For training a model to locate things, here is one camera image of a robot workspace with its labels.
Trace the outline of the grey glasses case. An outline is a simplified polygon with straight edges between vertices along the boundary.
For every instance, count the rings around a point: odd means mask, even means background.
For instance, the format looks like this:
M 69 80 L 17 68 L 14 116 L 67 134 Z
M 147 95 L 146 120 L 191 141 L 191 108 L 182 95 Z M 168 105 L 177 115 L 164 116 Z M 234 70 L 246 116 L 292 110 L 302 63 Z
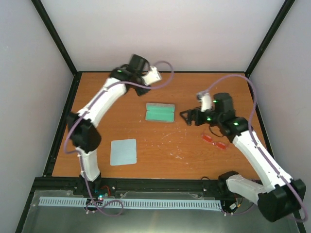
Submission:
M 175 105 L 167 103 L 146 103 L 146 121 L 173 123 Z

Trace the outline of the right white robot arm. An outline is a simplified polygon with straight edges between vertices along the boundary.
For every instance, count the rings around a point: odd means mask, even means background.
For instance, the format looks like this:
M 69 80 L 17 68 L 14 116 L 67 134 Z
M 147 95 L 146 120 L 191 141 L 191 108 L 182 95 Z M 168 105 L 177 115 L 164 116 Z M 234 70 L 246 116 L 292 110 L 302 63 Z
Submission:
M 209 124 L 219 128 L 248 160 L 260 183 L 248 180 L 235 171 L 218 178 L 224 194 L 235 193 L 254 203 L 266 220 L 275 222 L 302 209 L 306 185 L 294 180 L 262 145 L 250 122 L 237 117 L 233 99 L 228 93 L 199 93 L 201 106 L 180 112 L 187 125 Z

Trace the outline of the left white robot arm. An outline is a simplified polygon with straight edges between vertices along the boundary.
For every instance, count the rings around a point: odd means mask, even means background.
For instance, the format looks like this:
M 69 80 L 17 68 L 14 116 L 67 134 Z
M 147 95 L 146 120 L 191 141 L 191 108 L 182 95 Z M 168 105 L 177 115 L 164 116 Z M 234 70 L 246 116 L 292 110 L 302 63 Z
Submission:
M 143 80 L 144 68 L 151 70 L 150 63 L 143 57 L 133 54 L 128 64 L 113 69 L 98 93 L 78 112 L 70 112 L 67 116 L 68 135 L 65 140 L 65 153 L 77 153 L 81 176 L 87 181 L 84 190 L 90 195 L 97 195 L 101 183 L 96 180 L 100 176 L 97 162 L 97 148 L 102 137 L 97 127 L 109 108 L 130 88 L 136 89 L 138 95 L 144 93 L 145 87 L 150 87 Z M 71 141 L 75 150 L 67 150 Z

